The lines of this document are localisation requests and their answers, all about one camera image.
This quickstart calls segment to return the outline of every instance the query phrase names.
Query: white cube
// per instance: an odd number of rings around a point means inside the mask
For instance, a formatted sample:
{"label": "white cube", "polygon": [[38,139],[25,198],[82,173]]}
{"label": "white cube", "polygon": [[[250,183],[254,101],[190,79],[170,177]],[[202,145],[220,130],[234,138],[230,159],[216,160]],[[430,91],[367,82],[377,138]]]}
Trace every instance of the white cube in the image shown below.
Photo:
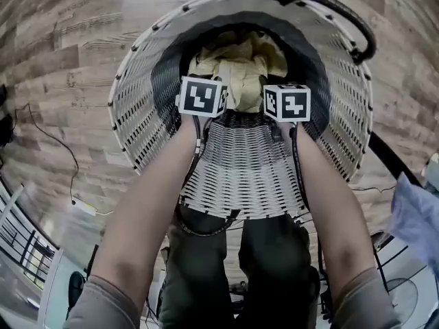
{"label": "white cube", "polygon": [[278,122],[308,122],[311,90],[305,85],[265,85],[264,113]]}
{"label": "white cube", "polygon": [[224,112],[226,100],[227,86],[221,81],[182,77],[176,105],[180,113],[215,118]]}

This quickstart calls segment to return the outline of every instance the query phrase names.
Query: t-shirt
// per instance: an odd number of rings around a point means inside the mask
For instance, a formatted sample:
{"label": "t-shirt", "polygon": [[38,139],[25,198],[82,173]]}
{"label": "t-shirt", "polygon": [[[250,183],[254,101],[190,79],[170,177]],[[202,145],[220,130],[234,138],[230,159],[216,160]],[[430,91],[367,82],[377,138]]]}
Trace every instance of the t-shirt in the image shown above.
{"label": "t-shirt", "polygon": [[[401,327],[376,269],[368,269],[353,279],[334,305],[331,329]],[[139,326],[140,314],[134,302],[106,280],[91,276],[63,328],[137,329]]]}

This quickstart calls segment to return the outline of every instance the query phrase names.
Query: person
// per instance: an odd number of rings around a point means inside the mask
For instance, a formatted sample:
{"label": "person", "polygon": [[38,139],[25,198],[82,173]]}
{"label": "person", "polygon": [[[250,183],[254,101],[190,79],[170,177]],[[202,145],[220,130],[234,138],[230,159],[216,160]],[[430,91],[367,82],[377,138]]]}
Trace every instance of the person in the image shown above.
{"label": "person", "polygon": [[[201,128],[204,123],[200,117]],[[291,125],[279,127],[292,147]],[[333,328],[399,328],[375,268],[359,202],[301,125],[296,140],[335,306]],[[320,281],[311,267],[309,236],[289,215],[244,222],[239,264],[248,277],[248,292],[234,319],[224,271],[226,233],[191,235],[173,221],[196,143],[195,121],[182,116],[179,130],[119,202],[64,329],[139,328],[166,233],[163,328],[315,327]],[[224,223],[188,208],[181,213],[190,228],[201,232]]]}

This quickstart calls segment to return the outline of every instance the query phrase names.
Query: wicker basket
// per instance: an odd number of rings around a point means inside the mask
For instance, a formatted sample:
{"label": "wicker basket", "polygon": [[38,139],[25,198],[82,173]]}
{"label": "wicker basket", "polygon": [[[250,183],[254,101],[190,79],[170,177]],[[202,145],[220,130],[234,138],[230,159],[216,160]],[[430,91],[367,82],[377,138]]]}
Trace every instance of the wicker basket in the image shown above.
{"label": "wicker basket", "polygon": [[[361,52],[334,12],[366,37]],[[311,89],[306,131],[348,181],[361,164],[372,129],[369,27],[336,0],[193,0],[157,21],[133,44],[112,85],[108,109],[121,149],[137,173],[175,134],[175,96],[201,41],[245,25],[267,32],[285,52],[289,74]],[[273,123],[262,114],[227,110],[209,140],[180,203],[228,218],[303,213],[296,166]]]}

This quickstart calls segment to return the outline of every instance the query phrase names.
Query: trouser leg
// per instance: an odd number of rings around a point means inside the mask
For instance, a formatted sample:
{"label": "trouser leg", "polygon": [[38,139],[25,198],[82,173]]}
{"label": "trouser leg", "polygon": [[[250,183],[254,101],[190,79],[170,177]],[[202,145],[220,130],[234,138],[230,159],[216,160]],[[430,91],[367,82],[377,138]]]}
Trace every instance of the trouser leg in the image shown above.
{"label": "trouser leg", "polygon": [[[223,219],[184,208],[193,230],[218,229]],[[160,321],[169,328],[229,328],[233,315],[224,271],[226,233],[194,236],[175,224],[168,232],[169,258]]]}
{"label": "trouser leg", "polygon": [[311,267],[306,229],[289,215],[246,221],[239,264],[248,277],[248,293],[238,319],[242,328],[309,327],[310,306],[320,283]]}

